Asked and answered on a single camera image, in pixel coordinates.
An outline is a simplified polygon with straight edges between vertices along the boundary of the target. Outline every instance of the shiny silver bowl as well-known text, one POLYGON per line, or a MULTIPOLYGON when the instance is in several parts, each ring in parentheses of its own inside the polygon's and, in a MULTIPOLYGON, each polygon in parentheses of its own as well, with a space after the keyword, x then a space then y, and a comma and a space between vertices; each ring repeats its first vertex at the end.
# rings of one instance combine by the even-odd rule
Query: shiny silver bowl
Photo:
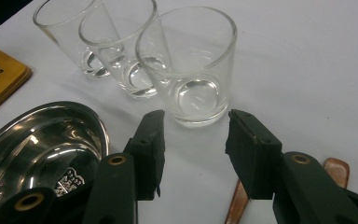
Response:
POLYGON ((90 108, 73 102, 34 108, 0 130, 0 205, 35 187, 62 196, 92 180, 107 153, 107 132, 90 108))

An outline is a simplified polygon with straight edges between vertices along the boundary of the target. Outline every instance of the white surface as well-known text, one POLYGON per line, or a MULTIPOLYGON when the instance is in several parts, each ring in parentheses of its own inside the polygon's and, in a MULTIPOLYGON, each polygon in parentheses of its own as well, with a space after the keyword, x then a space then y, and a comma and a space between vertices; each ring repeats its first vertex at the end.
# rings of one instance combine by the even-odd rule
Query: white surface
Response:
MULTIPOLYGON (((38 3, 0 27, 0 49, 34 70, 0 106, 0 128, 38 105, 76 101, 100 115, 112 152, 121 151, 142 116, 162 103, 131 99, 112 78, 82 76, 33 24, 38 3)), ((284 152, 347 161, 349 189, 358 192, 358 1, 158 0, 159 14, 184 6, 215 7, 237 23, 229 108, 257 116, 284 152)), ((166 116, 161 198, 139 203, 140 223, 224 223, 237 180, 224 152, 227 133, 228 116, 198 130, 166 116)), ((251 202, 241 223, 276 223, 271 202, 251 202)))

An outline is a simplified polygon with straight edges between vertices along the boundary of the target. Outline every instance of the transparent cup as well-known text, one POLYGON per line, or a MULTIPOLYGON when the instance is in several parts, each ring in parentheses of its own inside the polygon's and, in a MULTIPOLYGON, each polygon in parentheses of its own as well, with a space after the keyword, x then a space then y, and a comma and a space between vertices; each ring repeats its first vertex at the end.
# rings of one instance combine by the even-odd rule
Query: transparent cup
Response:
POLYGON ((109 72, 78 36, 84 15, 100 0, 46 0, 34 12, 37 25, 89 77, 109 72))
POLYGON ((130 96, 156 94, 135 55, 143 29, 157 17, 155 0, 105 0, 82 20, 79 36, 130 96))
POLYGON ((201 127, 227 110, 236 39, 227 14, 183 7, 149 24, 135 51, 166 110, 186 127, 201 127))

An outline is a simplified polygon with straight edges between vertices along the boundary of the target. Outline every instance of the glass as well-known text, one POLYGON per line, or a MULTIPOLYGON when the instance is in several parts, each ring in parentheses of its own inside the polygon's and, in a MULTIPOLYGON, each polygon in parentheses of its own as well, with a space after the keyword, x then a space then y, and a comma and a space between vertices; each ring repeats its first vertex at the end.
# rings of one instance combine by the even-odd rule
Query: glass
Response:
POLYGON ((37 25, 85 74, 106 77, 109 72, 78 36, 87 11, 99 0, 47 0, 34 13, 37 25))
POLYGON ((165 13, 140 34, 136 56, 182 125, 209 125, 227 110, 236 39, 234 21, 210 7, 165 13))
POLYGON ((135 56, 135 43, 157 15, 154 0, 106 0, 89 12, 79 27, 80 38, 133 97, 156 94, 135 56))

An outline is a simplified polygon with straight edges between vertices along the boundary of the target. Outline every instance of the brown wooden stick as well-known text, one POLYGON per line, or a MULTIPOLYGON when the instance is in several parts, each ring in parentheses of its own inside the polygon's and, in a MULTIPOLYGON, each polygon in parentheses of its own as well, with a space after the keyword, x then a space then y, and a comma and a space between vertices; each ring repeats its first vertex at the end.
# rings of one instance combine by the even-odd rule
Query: brown wooden stick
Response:
MULTIPOLYGON (((345 162, 335 158, 328 158, 324 162, 325 171, 336 181, 336 183, 346 188, 350 178, 350 166, 345 162)), ((225 224, 240 223, 243 211, 248 204, 248 196, 240 180, 237 182, 234 194, 232 196, 231 205, 228 209, 225 224)))

